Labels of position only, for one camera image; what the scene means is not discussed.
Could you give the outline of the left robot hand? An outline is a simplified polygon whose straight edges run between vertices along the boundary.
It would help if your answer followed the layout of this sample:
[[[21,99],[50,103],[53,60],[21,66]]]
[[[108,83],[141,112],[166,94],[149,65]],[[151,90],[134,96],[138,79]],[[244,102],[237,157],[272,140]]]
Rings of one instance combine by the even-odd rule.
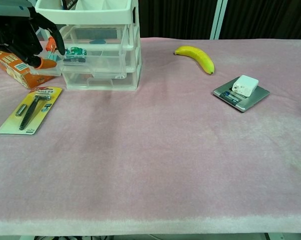
[[[42,28],[50,32],[57,50],[66,53],[61,33],[57,26],[36,12],[28,0],[0,0],[0,51],[16,55],[25,64],[35,69],[54,68],[57,63],[43,59],[43,51],[36,31]]]

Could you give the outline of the small green white pack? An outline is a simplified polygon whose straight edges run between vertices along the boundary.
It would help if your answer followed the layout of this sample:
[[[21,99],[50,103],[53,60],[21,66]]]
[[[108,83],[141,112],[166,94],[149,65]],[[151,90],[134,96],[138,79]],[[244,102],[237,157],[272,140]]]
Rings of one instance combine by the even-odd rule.
[[[87,50],[80,47],[68,47],[65,49],[64,62],[85,63]]]

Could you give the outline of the white drawer organizer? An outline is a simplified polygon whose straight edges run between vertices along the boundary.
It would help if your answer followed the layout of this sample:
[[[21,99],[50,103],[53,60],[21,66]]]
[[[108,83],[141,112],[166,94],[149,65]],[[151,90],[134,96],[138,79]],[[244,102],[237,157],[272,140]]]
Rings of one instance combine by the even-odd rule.
[[[61,0],[37,0],[35,10],[55,23],[59,32],[66,25],[126,25],[129,40],[124,49],[130,51],[140,48],[135,67],[128,69],[124,77],[132,74],[133,87],[108,90],[129,91],[138,87],[142,68],[138,0],[78,0],[70,10],[63,10]],[[50,41],[43,50],[57,51],[52,48]]]

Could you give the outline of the orange cardboard box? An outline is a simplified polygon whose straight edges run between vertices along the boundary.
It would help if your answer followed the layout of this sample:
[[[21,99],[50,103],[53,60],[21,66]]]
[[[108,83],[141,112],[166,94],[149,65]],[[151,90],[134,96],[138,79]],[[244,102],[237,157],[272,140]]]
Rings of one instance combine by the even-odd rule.
[[[27,89],[46,83],[54,76],[31,74],[27,64],[12,53],[0,51],[0,68]]]

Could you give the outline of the brown chocolate snack bag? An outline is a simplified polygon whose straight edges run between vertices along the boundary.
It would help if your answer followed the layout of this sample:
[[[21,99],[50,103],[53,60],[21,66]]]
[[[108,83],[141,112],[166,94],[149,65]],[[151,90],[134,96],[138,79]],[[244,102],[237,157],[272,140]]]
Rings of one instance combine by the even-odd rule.
[[[78,0],[61,0],[61,5],[63,10],[70,10],[73,6],[77,4]]]

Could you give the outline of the yellow razor blister pack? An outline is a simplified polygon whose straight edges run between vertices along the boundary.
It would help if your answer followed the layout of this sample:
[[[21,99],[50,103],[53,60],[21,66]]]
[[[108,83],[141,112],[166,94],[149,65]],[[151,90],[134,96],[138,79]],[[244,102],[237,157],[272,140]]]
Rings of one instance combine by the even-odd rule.
[[[0,126],[0,134],[34,135],[62,92],[54,86],[32,89]]]

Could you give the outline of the black curtain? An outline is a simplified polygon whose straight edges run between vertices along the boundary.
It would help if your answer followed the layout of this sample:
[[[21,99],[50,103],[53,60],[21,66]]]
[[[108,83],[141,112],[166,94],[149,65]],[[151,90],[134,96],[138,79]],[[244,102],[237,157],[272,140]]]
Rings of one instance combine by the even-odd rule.
[[[210,39],[217,0],[139,0],[140,35]],[[301,40],[301,0],[228,0],[219,39]]]

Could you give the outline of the yellow banana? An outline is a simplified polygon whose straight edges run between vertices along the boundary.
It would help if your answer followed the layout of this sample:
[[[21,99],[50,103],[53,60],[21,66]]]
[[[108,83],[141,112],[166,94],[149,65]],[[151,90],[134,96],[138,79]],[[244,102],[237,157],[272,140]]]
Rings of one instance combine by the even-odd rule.
[[[201,66],[203,71],[209,75],[212,75],[215,72],[215,65],[212,59],[200,48],[190,45],[182,45],[178,47],[173,54],[192,58]]]

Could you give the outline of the pink table cloth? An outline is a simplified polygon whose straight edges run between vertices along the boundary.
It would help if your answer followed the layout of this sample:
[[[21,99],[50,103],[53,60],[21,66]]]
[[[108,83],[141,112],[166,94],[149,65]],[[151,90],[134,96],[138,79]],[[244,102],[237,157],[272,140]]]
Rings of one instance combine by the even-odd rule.
[[[301,233],[301,40],[141,56],[137,90],[64,89],[34,135],[0,135],[0,235]],[[213,95],[241,75],[269,91],[245,112]],[[27,93],[0,69],[0,126]]]

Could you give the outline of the white power adapter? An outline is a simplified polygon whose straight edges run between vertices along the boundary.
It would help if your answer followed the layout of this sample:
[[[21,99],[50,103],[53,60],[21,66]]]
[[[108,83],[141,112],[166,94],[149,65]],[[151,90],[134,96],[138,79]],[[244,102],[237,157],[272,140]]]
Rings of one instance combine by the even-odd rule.
[[[244,97],[250,97],[257,88],[259,80],[247,75],[241,75],[232,85],[232,91]]]

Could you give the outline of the silver digital scale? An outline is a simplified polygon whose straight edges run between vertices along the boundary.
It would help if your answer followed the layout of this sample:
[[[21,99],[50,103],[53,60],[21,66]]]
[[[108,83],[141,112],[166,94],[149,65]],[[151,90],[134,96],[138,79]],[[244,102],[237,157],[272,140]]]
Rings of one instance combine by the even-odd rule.
[[[238,78],[234,78],[233,80],[219,86],[213,90],[212,94],[242,113],[258,104],[270,94],[268,90],[260,86],[257,86],[249,97],[235,93],[232,91],[232,87],[237,79]]]

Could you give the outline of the white frame post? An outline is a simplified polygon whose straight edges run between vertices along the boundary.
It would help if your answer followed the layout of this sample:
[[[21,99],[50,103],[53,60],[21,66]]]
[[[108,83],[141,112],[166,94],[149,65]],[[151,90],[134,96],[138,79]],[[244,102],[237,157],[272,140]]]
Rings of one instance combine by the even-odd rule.
[[[217,0],[214,18],[211,26],[210,40],[218,40],[224,21],[228,0]]]

